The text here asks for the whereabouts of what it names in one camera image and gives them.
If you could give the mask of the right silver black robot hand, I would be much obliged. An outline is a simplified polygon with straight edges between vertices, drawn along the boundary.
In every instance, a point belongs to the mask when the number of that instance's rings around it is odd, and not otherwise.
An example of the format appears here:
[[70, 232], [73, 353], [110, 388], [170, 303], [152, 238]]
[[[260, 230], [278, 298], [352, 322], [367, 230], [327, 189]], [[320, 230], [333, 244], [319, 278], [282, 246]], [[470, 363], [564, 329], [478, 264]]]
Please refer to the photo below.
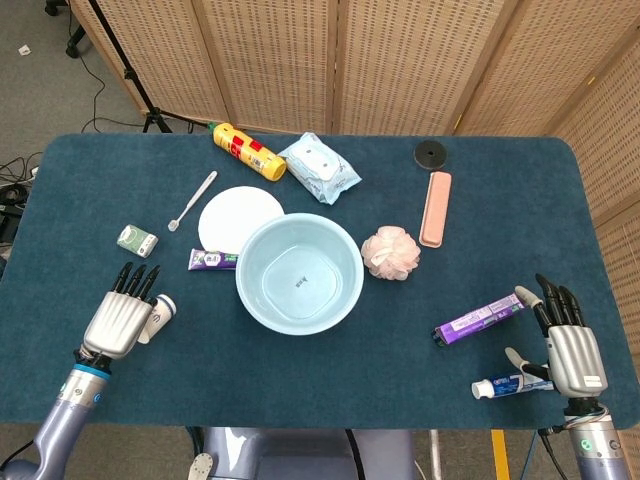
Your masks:
[[517, 299], [531, 309], [545, 341], [548, 362], [545, 366], [524, 359], [514, 348], [505, 354], [521, 372], [553, 383], [569, 399], [595, 398], [608, 388], [598, 343], [586, 325], [574, 294], [537, 274], [543, 291], [538, 297], [524, 286], [516, 286]]

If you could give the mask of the white paper cup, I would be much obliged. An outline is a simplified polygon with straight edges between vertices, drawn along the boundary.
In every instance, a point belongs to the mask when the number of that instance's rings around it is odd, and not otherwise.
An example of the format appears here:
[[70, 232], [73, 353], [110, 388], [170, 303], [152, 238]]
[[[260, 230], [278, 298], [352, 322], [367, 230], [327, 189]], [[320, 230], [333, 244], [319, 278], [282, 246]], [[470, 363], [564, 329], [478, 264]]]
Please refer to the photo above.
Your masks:
[[172, 319], [177, 308], [174, 301], [166, 294], [155, 297], [156, 303], [149, 314], [138, 337], [140, 344], [148, 344], [150, 340]]

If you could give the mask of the purple toothpaste box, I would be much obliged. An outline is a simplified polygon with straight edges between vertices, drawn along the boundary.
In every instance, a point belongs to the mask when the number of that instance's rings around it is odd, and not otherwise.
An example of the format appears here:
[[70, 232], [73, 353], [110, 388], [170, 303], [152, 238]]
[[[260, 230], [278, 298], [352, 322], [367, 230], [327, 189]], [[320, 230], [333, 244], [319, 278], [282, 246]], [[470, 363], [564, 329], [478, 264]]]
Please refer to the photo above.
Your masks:
[[439, 346], [451, 345], [514, 316], [525, 308], [515, 294], [470, 311], [436, 327], [432, 339]]

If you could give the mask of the purple toothpaste tube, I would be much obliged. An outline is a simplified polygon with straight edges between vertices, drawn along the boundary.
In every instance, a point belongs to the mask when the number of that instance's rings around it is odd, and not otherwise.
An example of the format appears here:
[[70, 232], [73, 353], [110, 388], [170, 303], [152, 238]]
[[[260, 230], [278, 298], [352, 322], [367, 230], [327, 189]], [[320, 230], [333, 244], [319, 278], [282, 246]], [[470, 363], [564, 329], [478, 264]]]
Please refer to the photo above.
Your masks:
[[234, 270], [237, 261], [236, 254], [192, 249], [187, 269], [189, 271]]

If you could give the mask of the small green white box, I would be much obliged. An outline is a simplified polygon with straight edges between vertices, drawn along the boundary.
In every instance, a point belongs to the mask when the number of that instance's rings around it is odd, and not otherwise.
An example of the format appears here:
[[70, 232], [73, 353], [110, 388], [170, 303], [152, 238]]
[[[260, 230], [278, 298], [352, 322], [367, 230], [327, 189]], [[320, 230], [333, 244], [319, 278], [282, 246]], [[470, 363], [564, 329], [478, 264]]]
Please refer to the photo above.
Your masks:
[[116, 244], [141, 258], [148, 258], [158, 241], [156, 235], [135, 225], [127, 224], [119, 234]]

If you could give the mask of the light blue plastic basin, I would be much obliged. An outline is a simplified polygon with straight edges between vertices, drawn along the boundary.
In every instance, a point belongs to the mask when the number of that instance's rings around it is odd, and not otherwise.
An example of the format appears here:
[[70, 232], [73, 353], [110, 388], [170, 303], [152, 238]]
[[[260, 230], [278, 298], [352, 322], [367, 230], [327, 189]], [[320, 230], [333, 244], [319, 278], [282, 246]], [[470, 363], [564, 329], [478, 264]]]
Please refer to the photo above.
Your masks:
[[290, 336], [314, 335], [344, 320], [357, 304], [364, 265], [351, 235], [310, 213], [280, 216], [246, 241], [236, 290], [261, 325]]

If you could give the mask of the white toothbrush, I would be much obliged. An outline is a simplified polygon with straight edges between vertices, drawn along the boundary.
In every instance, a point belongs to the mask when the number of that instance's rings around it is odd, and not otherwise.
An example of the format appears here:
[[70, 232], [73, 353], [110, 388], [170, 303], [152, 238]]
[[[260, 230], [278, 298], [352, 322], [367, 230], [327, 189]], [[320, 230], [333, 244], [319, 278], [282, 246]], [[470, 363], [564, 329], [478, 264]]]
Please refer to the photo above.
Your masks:
[[172, 219], [168, 223], [168, 230], [170, 232], [175, 232], [180, 226], [180, 222], [187, 215], [187, 213], [191, 210], [191, 208], [197, 203], [197, 201], [201, 198], [201, 196], [205, 193], [208, 187], [216, 180], [218, 176], [217, 171], [212, 171], [202, 182], [202, 184], [198, 187], [198, 189], [194, 192], [190, 200], [187, 202], [181, 214], [176, 218]]

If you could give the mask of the pink toothbrush case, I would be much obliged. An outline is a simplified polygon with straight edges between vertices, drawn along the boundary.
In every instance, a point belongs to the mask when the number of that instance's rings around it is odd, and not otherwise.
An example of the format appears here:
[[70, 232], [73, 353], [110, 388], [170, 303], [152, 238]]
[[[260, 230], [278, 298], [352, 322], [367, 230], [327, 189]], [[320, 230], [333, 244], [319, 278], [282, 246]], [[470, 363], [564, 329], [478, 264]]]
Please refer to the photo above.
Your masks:
[[452, 175], [432, 172], [429, 179], [419, 242], [430, 248], [439, 248], [444, 238]]

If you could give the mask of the pink bath pouf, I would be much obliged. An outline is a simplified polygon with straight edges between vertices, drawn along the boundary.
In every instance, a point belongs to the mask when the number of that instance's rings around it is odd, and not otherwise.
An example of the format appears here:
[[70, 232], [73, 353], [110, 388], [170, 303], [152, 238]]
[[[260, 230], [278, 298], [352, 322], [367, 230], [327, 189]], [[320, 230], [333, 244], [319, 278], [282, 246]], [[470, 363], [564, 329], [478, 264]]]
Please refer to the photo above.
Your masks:
[[417, 268], [420, 248], [401, 227], [381, 226], [361, 247], [363, 263], [375, 278], [404, 281]]

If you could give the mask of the yellow bottle red label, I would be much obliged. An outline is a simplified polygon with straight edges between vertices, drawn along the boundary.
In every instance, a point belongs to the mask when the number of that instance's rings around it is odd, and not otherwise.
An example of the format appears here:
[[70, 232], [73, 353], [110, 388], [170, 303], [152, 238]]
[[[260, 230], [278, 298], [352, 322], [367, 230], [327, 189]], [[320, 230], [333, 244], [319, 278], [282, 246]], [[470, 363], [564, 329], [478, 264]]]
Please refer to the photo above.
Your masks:
[[286, 172], [287, 165], [282, 157], [232, 124], [210, 123], [208, 128], [215, 145], [265, 179], [275, 182]]

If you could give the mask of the teal table cloth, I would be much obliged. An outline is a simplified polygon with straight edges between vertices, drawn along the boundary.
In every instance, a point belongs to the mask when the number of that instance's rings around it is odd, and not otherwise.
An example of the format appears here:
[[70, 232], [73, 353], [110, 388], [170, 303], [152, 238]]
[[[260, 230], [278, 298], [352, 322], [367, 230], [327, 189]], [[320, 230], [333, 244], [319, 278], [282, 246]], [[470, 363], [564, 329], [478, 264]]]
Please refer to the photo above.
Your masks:
[[620, 428], [640, 423], [640, 384], [591, 222], [576, 157], [554, 137], [447, 137], [453, 185], [444, 241], [405, 281], [366, 276], [351, 313], [311, 336], [275, 333], [242, 305], [231, 272], [191, 272], [198, 217], [178, 213], [211, 171], [214, 191], [251, 185], [286, 212], [341, 225], [357, 242], [382, 225], [417, 235], [428, 174], [414, 137], [331, 136], [361, 176], [331, 205], [291, 176], [269, 182], [206, 135], [68, 134], [40, 160], [0, 279], [0, 423], [47, 416], [84, 331], [122, 266], [116, 240], [139, 226], [159, 241], [146, 260], [154, 294], [176, 316], [112, 366], [98, 422], [203, 426], [525, 428], [557, 423], [564, 399], [533, 392], [476, 400], [473, 381], [511, 367], [506, 347], [547, 358], [522, 312], [448, 347], [434, 327], [509, 294], [535, 275], [568, 287], [593, 329]]

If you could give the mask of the grey-blue robot torso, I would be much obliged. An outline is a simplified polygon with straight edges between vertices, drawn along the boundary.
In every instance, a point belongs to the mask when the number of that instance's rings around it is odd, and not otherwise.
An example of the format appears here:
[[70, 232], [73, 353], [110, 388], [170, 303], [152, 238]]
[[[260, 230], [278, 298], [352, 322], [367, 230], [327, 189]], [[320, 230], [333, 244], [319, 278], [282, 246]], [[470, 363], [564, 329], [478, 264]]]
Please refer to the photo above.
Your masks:
[[207, 427], [188, 480], [416, 480], [412, 434]]

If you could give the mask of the black round disc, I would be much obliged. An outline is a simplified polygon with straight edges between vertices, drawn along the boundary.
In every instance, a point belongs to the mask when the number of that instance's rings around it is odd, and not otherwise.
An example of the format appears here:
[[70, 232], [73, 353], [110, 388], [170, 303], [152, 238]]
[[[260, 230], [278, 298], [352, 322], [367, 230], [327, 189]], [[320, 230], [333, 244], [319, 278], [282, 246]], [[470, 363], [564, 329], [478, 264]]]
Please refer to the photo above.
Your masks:
[[447, 159], [446, 148], [438, 141], [424, 140], [414, 149], [416, 163], [426, 170], [441, 169]]

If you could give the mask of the light blue wet wipes pack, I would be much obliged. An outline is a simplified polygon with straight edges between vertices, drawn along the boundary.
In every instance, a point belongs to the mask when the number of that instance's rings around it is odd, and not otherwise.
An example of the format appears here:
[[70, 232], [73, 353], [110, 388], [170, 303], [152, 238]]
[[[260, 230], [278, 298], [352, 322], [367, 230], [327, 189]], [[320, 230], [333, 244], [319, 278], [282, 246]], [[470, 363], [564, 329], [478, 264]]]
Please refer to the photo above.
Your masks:
[[333, 205], [343, 192], [362, 181], [344, 157], [312, 132], [302, 134], [278, 155], [288, 171], [323, 204]]

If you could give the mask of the wicker folding screen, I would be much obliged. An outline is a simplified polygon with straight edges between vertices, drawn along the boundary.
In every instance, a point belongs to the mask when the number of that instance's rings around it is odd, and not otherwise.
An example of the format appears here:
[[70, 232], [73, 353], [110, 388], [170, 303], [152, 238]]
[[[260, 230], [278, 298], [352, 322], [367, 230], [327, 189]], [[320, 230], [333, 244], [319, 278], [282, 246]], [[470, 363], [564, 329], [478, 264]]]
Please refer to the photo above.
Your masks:
[[[556, 136], [640, 379], [640, 0], [98, 0], [155, 106], [257, 131]], [[88, 0], [71, 8], [147, 113]]]

